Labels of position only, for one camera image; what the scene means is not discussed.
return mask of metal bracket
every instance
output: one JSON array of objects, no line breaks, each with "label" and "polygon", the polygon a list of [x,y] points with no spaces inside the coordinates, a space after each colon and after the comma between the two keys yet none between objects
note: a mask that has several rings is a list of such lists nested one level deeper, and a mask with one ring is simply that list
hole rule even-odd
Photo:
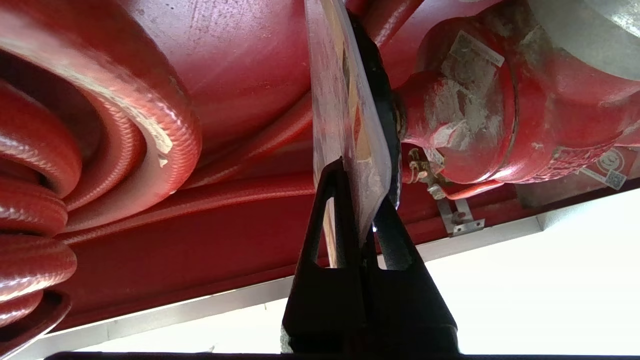
[{"label": "metal bracket", "polygon": [[459,199],[455,202],[457,208],[455,212],[451,211],[449,200],[442,199],[436,202],[438,210],[440,210],[440,217],[449,235],[458,236],[484,229],[484,219],[474,220],[465,199]]}]

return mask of qr code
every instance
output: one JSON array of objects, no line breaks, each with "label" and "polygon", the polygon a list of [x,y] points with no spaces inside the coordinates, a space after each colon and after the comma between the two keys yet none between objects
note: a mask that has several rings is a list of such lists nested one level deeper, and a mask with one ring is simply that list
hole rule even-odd
[{"label": "qr code", "polygon": [[624,176],[623,174],[617,171],[609,170],[609,173],[607,174],[607,178],[605,179],[604,183],[607,186],[610,186],[616,190],[620,190],[620,188],[622,187],[622,184],[624,184],[626,180],[627,180],[627,177]]}]

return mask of red fire hose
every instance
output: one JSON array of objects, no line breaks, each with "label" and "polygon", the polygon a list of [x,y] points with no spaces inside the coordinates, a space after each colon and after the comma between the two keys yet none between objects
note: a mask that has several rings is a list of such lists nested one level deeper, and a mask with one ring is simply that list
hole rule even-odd
[{"label": "red fire hose", "polygon": [[[368,22],[380,44],[420,1],[381,3]],[[309,94],[237,152],[188,180],[202,145],[198,122],[171,65],[119,5],[5,0],[0,33],[0,49],[73,84],[103,121],[99,149],[83,168],[62,122],[0,84],[0,327],[19,322],[38,306],[44,288],[73,274],[76,258],[65,243],[203,209],[314,192],[308,174],[208,185],[163,201],[183,184],[230,179],[290,142],[311,124]],[[68,234],[52,239],[62,232]]]}]

